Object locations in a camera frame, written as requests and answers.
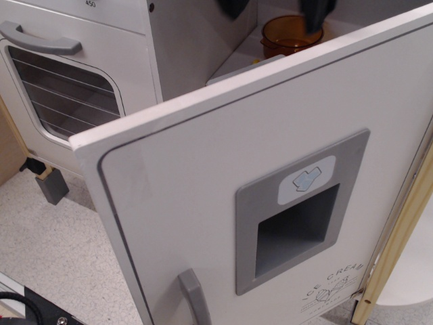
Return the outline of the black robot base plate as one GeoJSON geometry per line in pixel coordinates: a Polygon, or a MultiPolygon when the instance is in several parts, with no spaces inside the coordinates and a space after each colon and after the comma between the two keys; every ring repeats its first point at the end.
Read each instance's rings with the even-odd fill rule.
{"type": "Polygon", "coordinates": [[[78,318],[68,313],[56,304],[42,297],[35,291],[24,287],[24,296],[32,301],[39,311],[43,319],[43,324],[67,324],[67,325],[83,325],[78,318]]]}

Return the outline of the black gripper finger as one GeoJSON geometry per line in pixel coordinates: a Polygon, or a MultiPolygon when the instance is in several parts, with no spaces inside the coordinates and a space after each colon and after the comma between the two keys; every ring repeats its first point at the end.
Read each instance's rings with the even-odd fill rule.
{"type": "Polygon", "coordinates": [[[319,31],[328,14],[336,7],[336,0],[300,0],[300,11],[305,19],[305,28],[308,34],[319,31]]]}
{"type": "Polygon", "coordinates": [[[249,0],[217,0],[221,11],[230,19],[237,19],[249,4],[249,0]]]}

